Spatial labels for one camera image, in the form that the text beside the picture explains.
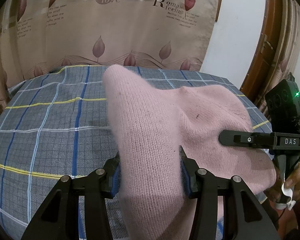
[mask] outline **blue plaid fabric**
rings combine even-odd
[[[107,67],[77,65],[18,84],[0,116],[0,224],[20,239],[34,213],[64,174],[75,178],[115,156],[102,75]],[[128,67],[158,89],[221,85],[239,97],[254,131],[271,132],[263,114],[227,79],[204,73]],[[85,239],[84,204],[79,235]],[[117,198],[106,201],[114,239],[128,239]],[[216,239],[222,238],[223,221]]]

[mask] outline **camera lens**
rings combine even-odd
[[[288,101],[288,92],[286,90],[282,91],[282,100]]]
[[[271,110],[273,107],[273,103],[271,100],[268,101],[268,109]]]
[[[278,94],[276,94],[276,95],[274,96],[274,105],[275,105],[276,107],[281,106],[281,99],[280,99],[280,97],[279,97]]]

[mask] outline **human hand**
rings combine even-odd
[[[280,179],[280,171],[279,169],[274,166],[277,179],[274,183],[274,185],[271,188],[268,188],[264,191],[266,196],[273,202],[276,202],[281,197],[281,186],[282,186],[282,180]],[[290,176],[287,178],[287,180],[284,183],[284,187],[286,189],[291,188],[294,186],[293,190],[293,197],[292,200],[299,200],[300,199],[300,162],[297,164],[294,171],[290,174]]]

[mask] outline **pink sock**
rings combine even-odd
[[[103,76],[121,160],[119,202],[131,240],[188,239],[196,200],[183,192],[178,146],[215,176],[238,175],[257,194],[275,182],[261,150],[225,147],[222,130],[251,131],[240,100],[222,86],[158,90],[119,65]],[[218,219],[223,216],[218,202]]]

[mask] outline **black cable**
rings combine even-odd
[[[285,212],[285,210],[286,210],[287,208],[285,208],[283,211],[282,211],[282,213],[281,213],[281,215],[279,216],[279,218],[276,220],[276,221],[274,221],[274,223],[273,224],[275,224],[276,222],[278,222],[279,221],[279,219],[282,217],[282,215],[283,215],[283,213]]]

